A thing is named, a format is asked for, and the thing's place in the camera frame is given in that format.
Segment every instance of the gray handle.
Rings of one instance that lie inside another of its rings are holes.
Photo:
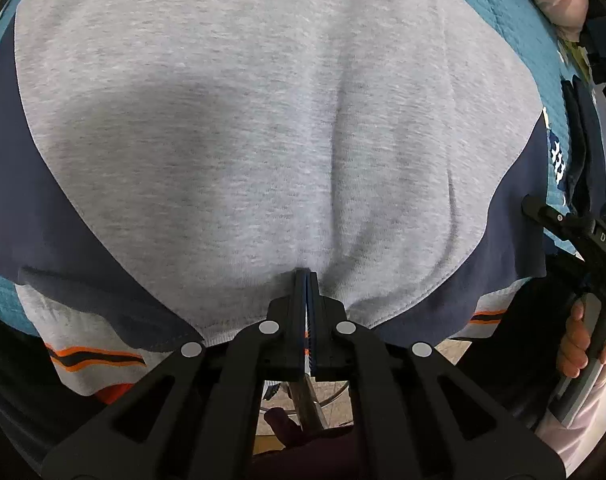
[[[573,423],[603,368],[598,356],[606,342],[606,306],[602,306],[591,293],[585,295],[584,302],[583,321],[591,336],[590,347],[586,351],[588,364],[577,378],[560,381],[549,405],[550,412],[566,428]]]

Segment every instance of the black stripe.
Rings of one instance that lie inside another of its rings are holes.
[[[101,361],[109,361],[110,363],[141,363],[145,364],[145,361],[140,357],[134,357],[129,355],[112,355],[112,354],[99,354],[97,352],[74,352],[74,354],[59,356],[54,350],[48,348],[50,357],[56,359],[65,367],[75,366],[83,361],[89,361],[91,359],[100,359]]]
[[[477,321],[493,321],[495,319],[502,319],[503,315],[505,313],[502,312],[500,314],[475,314],[472,317],[472,320],[477,320]]]

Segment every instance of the white circular marker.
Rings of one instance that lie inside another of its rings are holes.
[[[201,353],[202,350],[203,347],[194,341],[185,343],[183,346],[181,346],[181,354],[183,357],[196,357]]]
[[[259,330],[264,334],[276,334],[279,331],[279,324],[276,321],[264,321],[259,325]]]
[[[356,332],[356,325],[351,321],[341,321],[336,325],[336,332],[345,335],[353,334]]]
[[[429,357],[432,355],[432,347],[427,343],[414,343],[412,353],[419,357]]]

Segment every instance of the black handle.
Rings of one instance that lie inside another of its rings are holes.
[[[566,378],[561,381],[557,388],[558,393],[549,405],[550,412],[566,428],[569,428],[573,423],[574,418],[583,406],[585,399],[587,399],[603,368],[598,357],[606,342],[606,306],[600,306],[600,302],[596,297],[593,295],[590,296],[598,302],[600,313],[592,332],[590,346],[586,351],[589,359],[588,365],[580,371],[577,378]],[[586,324],[588,323],[587,318],[589,317],[588,311],[590,307],[590,302],[587,301],[584,315]]]

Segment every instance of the striped trim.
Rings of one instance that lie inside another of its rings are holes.
[[[507,309],[477,312],[469,322],[473,324],[499,324],[506,312]]]
[[[84,346],[72,346],[55,350],[51,345],[46,344],[45,346],[52,362],[64,368],[67,372],[78,372],[90,365],[146,366],[140,354],[131,352],[110,351]]]

